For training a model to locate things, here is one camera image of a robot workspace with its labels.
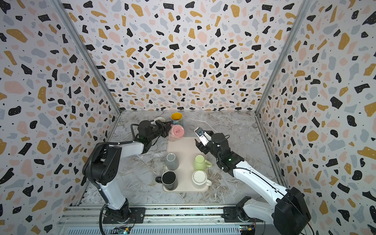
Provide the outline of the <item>green circuit board left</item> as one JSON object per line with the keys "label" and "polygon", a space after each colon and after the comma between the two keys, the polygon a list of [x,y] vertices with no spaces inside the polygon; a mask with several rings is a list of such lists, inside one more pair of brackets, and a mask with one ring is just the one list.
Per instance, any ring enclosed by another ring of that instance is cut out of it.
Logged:
{"label": "green circuit board left", "polygon": [[131,232],[130,227],[115,227],[111,230],[111,235],[129,235]]}

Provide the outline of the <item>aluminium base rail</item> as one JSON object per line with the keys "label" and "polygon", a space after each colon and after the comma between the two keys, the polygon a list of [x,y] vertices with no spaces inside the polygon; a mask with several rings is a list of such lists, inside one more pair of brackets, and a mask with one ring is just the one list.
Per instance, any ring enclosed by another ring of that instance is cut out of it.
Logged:
{"label": "aluminium base rail", "polygon": [[115,227],[130,227],[130,235],[240,235],[240,226],[256,224],[256,235],[277,235],[273,224],[260,219],[242,222],[234,205],[136,205],[127,222],[103,217],[98,205],[68,207],[58,222],[58,235],[110,235]]}

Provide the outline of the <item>dark green mug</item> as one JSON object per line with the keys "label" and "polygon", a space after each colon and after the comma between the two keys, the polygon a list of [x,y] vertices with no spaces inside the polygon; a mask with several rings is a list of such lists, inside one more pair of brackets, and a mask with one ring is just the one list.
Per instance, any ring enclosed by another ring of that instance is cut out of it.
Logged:
{"label": "dark green mug", "polygon": [[152,124],[155,124],[156,121],[165,122],[165,118],[163,118],[163,117],[156,117],[151,123],[152,123]]}

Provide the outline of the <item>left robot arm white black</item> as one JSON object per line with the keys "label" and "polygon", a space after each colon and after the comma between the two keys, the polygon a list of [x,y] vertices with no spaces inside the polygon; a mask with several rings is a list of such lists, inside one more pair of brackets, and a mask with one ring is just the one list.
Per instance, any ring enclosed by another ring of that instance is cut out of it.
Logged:
{"label": "left robot arm white black", "polygon": [[120,160],[147,153],[160,137],[169,135],[171,126],[172,121],[143,120],[139,124],[131,124],[131,141],[96,144],[82,172],[102,196],[107,216],[119,222],[131,218],[128,200],[115,180]]}

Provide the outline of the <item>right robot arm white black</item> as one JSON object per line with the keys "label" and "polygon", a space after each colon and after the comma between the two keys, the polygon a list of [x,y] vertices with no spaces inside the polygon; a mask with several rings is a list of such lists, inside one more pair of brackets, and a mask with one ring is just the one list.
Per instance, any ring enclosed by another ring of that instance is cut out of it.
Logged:
{"label": "right robot arm white black", "polygon": [[230,149],[228,137],[223,133],[205,131],[200,127],[194,132],[198,137],[195,145],[202,153],[212,154],[221,170],[241,180],[266,200],[261,203],[246,196],[235,206],[235,216],[226,212],[223,218],[242,222],[260,219],[273,224],[281,235],[303,233],[311,215],[301,191],[295,187],[287,189],[259,173]]}

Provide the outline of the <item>pink glass mug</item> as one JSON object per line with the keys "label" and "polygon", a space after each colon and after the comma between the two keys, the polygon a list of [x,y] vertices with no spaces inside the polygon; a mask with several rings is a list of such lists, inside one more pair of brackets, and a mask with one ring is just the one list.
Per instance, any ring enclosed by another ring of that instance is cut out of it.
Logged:
{"label": "pink glass mug", "polygon": [[167,139],[170,142],[175,142],[175,141],[183,138],[184,135],[185,135],[185,130],[184,130],[183,126],[176,124],[176,125],[171,126],[171,129],[168,133]]}

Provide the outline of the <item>light green mug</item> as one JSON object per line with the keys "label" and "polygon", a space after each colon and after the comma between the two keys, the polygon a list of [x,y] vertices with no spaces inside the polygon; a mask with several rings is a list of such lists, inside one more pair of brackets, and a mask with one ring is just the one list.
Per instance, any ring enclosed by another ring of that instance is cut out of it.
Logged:
{"label": "light green mug", "polygon": [[212,167],[212,163],[205,159],[202,155],[197,155],[194,159],[193,168],[194,170],[206,171],[208,168]]}

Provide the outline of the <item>beige rectangular tray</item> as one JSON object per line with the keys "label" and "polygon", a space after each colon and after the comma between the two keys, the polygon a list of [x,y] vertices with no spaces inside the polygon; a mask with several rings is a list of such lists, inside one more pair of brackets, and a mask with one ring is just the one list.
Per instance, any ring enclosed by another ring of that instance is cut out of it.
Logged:
{"label": "beige rectangular tray", "polygon": [[198,189],[192,180],[192,175],[195,172],[194,161],[197,155],[202,155],[205,159],[207,156],[203,154],[195,145],[195,140],[199,141],[198,137],[183,137],[175,142],[167,142],[166,154],[173,153],[179,162],[179,167],[174,170],[178,186],[175,190],[169,191],[164,185],[162,190],[165,193],[204,193],[209,189],[208,185]]}

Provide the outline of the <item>grey handleless cup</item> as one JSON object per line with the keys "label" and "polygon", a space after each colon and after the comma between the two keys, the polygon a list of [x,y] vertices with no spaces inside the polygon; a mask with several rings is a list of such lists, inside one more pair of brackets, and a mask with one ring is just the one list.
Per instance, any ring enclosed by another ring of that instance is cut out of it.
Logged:
{"label": "grey handleless cup", "polygon": [[165,166],[168,170],[176,170],[179,167],[179,161],[174,153],[169,153],[165,159]]}

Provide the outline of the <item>white cream mug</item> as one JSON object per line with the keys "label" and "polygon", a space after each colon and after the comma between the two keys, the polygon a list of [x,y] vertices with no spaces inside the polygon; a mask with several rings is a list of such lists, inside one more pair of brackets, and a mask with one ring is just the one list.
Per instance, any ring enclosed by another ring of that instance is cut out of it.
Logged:
{"label": "white cream mug", "polygon": [[193,186],[197,189],[203,189],[205,187],[212,186],[212,181],[208,179],[208,176],[203,170],[196,170],[192,174]]}

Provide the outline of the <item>black mug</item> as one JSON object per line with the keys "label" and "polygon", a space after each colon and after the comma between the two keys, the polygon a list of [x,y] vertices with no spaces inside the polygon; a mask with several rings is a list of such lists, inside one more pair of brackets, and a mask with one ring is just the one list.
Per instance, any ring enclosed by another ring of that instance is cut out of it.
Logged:
{"label": "black mug", "polygon": [[177,176],[174,171],[168,170],[162,174],[162,176],[157,176],[155,181],[162,184],[168,191],[173,191],[178,186]]}

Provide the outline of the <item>light blue yellow-inside mug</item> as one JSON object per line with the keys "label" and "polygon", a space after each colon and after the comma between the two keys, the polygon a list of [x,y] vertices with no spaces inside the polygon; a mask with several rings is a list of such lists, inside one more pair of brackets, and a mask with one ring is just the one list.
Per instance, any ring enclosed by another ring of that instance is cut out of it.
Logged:
{"label": "light blue yellow-inside mug", "polygon": [[184,126],[183,124],[183,114],[182,113],[173,113],[171,115],[171,120],[172,120],[172,123],[173,125],[181,125],[181,126]]}

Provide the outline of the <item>circuit board right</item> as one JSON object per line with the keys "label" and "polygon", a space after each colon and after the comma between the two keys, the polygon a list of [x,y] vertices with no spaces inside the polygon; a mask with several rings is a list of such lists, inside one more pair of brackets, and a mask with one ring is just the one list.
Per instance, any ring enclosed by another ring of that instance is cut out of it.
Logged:
{"label": "circuit board right", "polygon": [[241,235],[255,235],[256,224],[240,226],[240,234]]}

